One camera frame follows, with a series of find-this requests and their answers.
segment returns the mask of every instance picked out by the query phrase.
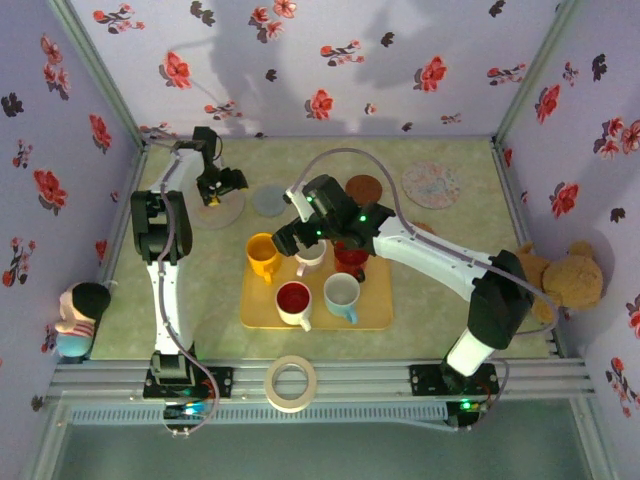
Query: white mug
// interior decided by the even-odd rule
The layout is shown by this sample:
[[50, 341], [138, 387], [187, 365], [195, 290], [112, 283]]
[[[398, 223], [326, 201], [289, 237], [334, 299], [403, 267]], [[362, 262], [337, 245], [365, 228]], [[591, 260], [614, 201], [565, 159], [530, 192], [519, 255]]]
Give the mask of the white mug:
[[324, 257], [327, 253], [327, 241], [318, 240], [315, 245], [306, 248], [304, 245], [300, 245], [300, 250], [296, 253], [296, 260], [298, 261], [298, 270], [296, 275], [302, 277], [315, 272], [320, 268]]
[[276, 292], [276, 308], [284, 323], [311, 330], [311, 290], [301, 282], [287, 282]]
[[356, 303], [360, 298], [360, 284], [348, 273], [334, 273], [324, 282], [324, 303], [327, 310], [349, 323], [358, 323]]

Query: wooden tray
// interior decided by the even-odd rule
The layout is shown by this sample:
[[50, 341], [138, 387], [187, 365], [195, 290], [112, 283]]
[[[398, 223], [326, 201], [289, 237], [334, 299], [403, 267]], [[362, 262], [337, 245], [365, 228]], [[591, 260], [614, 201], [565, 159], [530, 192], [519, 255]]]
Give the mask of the wooden tray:
[[276, 310], [275, 296], [283, 283], [297, 280], [311, 290], [313, 312], [311, 328], [315, 330], [383, 330], [393, 320], [391, 295], [391, 268], [381, 257], [369, 257], [365, 268], [366, 280], [360, 284], [360, 299], [356, 304], [358, 323], [351, 325], [346, 318], [331, 314], [324, 303], [323, 287], [329, 276], [336, 273], [333, 265], [333, 248], [328, 245], [322, 267], [304, 277], [296, 277], [298, 262], [294, 257], [283, 257], [280, 270], [273, 277], [273, 285], [267, 285], [258, 277], [249, 262], [244, 269], [240, 319], [250, 328], [299, 329], [297, 325], [284, 323]]

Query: masking tape roll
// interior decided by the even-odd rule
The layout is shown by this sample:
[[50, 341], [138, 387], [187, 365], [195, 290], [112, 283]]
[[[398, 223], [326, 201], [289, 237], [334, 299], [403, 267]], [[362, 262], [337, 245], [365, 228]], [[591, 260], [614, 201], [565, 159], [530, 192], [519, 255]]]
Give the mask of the masking tape roll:
[[[302, 395], [293, 400], [282, 398], [276, 393], [274, 386], [275, 377], [280, 375], [287, 367], [300, 368], [307, 377], [307, 388], [302, 392]], [[308, 360], [298, 357], [297, 355], [287, 355], [286, 357], [277, 359], [267, 370], [267, 376], [264, 379], [264, 390], [267, 394], [267, 400], [269, 400], [269, 403], [274, 408], [285, 413], [296, 413], [307, 408], [316, 396], [317, 386], [318, 378], [316, 377], [316, 371], [313, 365], [311, 365]]]

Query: floral wallpaper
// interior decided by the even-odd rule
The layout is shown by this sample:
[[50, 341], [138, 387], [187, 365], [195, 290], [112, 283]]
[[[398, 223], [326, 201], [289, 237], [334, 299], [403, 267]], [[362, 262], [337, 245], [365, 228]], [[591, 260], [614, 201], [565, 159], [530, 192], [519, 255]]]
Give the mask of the floral wallpaper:
[[108, 256], [137, 147], [45, 0], [3, 5], [0, 44], [0, 465], [13, 479], [59, 359], [58, 298]]
[[406, 136], [494, 133], [559, 0], [68, 1], [142, 131]]
[[640, 42], [637, 3], [577, 5], [503, 142], [504, 159], [538, 253], [561, 258], [580, 239], [594, 246], [605, 296], [592, 310], [567, 312], [560, 328], [570, 353], [586, 360], [620, 478], [636, 480], [640, 57], [628, 52]]

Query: pink coaster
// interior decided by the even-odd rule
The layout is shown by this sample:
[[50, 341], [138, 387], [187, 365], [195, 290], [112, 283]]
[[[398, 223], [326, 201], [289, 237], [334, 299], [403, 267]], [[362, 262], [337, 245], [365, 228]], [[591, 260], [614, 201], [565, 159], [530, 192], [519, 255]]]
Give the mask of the pink coaster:
[[415, 163], [405, 170], [402, 188], [415, 203], [434, 210], [450, 207], [460, 196], [453, 171], [432, 162]]

